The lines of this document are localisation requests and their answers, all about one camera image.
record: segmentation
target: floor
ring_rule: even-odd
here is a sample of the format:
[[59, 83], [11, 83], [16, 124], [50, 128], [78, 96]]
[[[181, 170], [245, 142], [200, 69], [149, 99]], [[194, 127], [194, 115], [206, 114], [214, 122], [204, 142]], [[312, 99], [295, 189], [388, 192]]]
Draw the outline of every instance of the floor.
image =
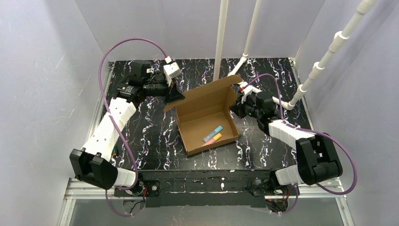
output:
[[[129, 212], [132, 208], [123, 209], [122, 200], [111, 200], [111, 203], [120, 212]], [[299, 199], [295, 209], [281, 217], [249, 206], [167, 206], [145, 208], [134, 217], [126, 218], [112, 213], [104, 200], [77, 200], [70, 225], [344, 226], [344, 223], [335, 198], [305, 198]]]
[[[239, 59], [222, 59], [220, 77], [227, 76], [238, 61]], [[183, 70], [182, 76], [177, 78], [183, 92], [212, 81], [213, 59], [186, 59], [176, 62]], [[129, 63], [130, 61], [115, 62], [108, 89], [109, 98], [118, 81], [129, 73]], [[162, 64], [154, 61], [154, 68], [158, 69]], [[293, 97], [297, 83], [288, 58], [248, 59], [237, 74], [249, 81], [262, 73], [275, 75], [284, 101]], [[267, 77], [256, 81], [255, 86], [274, 96], [277, 94], [274, 83]], [[240, 120], [235, 115], [233, 119], [240, 133], [238, 141], [187, 157], [177, 132], [176, 113], [165, 113], [163, 108], [160, 99], [148, 97], [123, 130], [141, 170], [271, 169], [296, 164], [295, 150], [277, 139], [267, 137], [259, 130], [256, 119], [247, 116]], [[292, 124], [310, 128], [301, 101], [292, 111], [284, 111], [284, 116]], [[120, 141], [117, 148], [120, 155], [112, 159], [113, 164], [132, 169], [132, 163]]]

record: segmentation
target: blue highlighter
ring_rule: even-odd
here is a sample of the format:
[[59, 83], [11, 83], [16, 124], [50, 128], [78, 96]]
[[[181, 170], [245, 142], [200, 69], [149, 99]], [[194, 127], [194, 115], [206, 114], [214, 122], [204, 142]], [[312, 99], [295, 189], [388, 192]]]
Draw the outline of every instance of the blue highlighter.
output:
[[212, 139], [217, 133], [219, 133], [220, 131], [222, 131], [223, 127], [222, 126], [218, 126], [215, 130], [213, 130], [210, 134], [208, 134], [208, 136], [204, 137], [202, 140], [204, 142], [208, 142], [210, 139]]

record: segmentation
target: white wall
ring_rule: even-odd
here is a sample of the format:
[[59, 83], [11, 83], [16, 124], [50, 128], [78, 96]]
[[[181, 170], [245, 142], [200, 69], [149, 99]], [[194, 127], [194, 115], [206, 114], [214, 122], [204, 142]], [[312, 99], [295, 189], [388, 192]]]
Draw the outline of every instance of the white wall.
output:
[[58, 223], [101, 56], [74, 1], [0, 1], [0, 225]]
[[[220, 0], [75, 0], [105, 52], [142, 37], [173, 58], [215, 58]], [[263, 0], [250, 57], [295, 57], [324, 0]], [[240, 58], [256, 0], [230, 0], [224, 58]], [[161, 59], [150, 44], [124, 44], [109, 60]]]
[[[305, 81], [360, 0], [326, 0], [297, 55]], [[353, 155], [359, 181], [348, 195], [356, 225], [399, 225], [399, 2], [380, 0], [306, 93], [314, 127]], [[341, 155], [345, 188], [352, 170]]]

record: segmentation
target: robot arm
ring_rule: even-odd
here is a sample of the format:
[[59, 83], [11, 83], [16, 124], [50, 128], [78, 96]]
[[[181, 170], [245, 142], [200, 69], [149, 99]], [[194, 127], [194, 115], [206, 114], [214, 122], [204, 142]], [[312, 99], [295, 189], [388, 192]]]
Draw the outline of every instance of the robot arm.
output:
[[105, 114], [83, 147], [73, 149], [70, 154], [76, 178], [106, 190], [113, 186], [132, 186], [136, 178], [135, 172], [116, 168], [110, 163], [119, 135], [109, 116], [112, 115], [122, 131], [146, 97], [163, 97], [165, 104], [184, 99], [175, 85], [175, 77], [181, 74], [176, 63], [165, 65], [164, 73], [153, 76], [149, 61], [133, 61], [130, 66], [131, 75], [121, 81], [113, 94], [111, 113]]
[[230, 110], [239, 118], [247, 115], [256, 118], [261, 131], [296, 149], [297, 165], [272, 171], [266, 182], [268, 189], [276, 190], [289, 184], [313, 185], [342, 175], [342, 166], [331, 140], [300, 131], [281, 120], [277, 116], [272, 95], [263, 91], [251, 93], [254, 89], [252, 86], [241, 89], [241, 95]]

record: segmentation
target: red wire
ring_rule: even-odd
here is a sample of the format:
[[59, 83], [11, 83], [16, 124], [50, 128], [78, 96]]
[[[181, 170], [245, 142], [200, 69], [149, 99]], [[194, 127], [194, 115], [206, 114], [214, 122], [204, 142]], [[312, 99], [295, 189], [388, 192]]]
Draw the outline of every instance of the red wire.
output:
[[289, 197], [289, 190], [287, 189], [287, 198], [283, 199], [283, 201], [287, 201]]
[[145, 187], [144, 194], [143, 194], [144, 202], [145, 202], [145, 195], [146, 195], [146, 194], [147, 194], [147, 187]]

